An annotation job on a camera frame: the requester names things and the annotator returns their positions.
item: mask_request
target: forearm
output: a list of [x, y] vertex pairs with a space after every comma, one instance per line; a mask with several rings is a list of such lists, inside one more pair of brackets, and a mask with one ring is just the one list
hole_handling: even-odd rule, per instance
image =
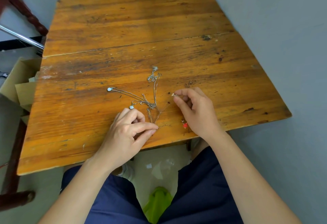
[[88, 159], [60, 194], [39, 224], [84, 223], [104, 181], [112, 171], [99, 166], [97, 158]]
[[300, 223], [225, 131], [219, 130], [208, 143], [244, 223]]

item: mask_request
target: lap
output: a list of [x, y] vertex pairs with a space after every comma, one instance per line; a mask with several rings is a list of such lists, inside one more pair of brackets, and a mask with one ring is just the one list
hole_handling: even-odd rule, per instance
[[[64, 173], [65, 188], [80, 166]], [[110, 175], [85, 223], [148, 223], [127, 179]], [[218, 160], [210, 147], [178, 172], [178, 189], [158, 223], [243, 223]]]

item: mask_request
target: white shoe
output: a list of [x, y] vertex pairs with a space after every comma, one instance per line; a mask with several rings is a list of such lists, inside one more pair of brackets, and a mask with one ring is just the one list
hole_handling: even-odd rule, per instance
[[123, 164], [122, 168], [122, 172], [117, 176], [121, 176], [123, 178], [126, 178], [128, 181], [131, 181], [134, 178], [134, 169], [127, 164]]

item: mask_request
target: table top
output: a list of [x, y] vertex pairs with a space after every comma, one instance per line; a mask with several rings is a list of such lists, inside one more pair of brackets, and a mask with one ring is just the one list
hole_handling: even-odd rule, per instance
[[143, 149], [196, 137], [171, 94], [190, 81], [212, 99], [225, 130], [291, 116], [215, 0], [58, 0], [37, 82], [18, 174], [85, 161], [132, 99], [159, 130]]

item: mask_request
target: wood grain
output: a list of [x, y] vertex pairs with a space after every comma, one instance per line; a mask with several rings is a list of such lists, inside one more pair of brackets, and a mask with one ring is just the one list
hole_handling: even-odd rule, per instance
[[233, 31], [215, 0], [58, 0], [43, 55]]
[[[190, 80], [209, 96], [225, 130], [291, 116], [275, 87], [237, 32], [166, 40], [45, 57], [42, 61], [18, 174], [86, 160], [96, 152], [115, 115], [131, 99], [107, 87], [153, 101], [146, 78], [158, 66], [159, 130], [143, 147], [196, 135], [182, 127], [171, 93]], [[146, 106], [136, 106], [147, 116]], [[158, 112], [152, 110], [155, 120]]]

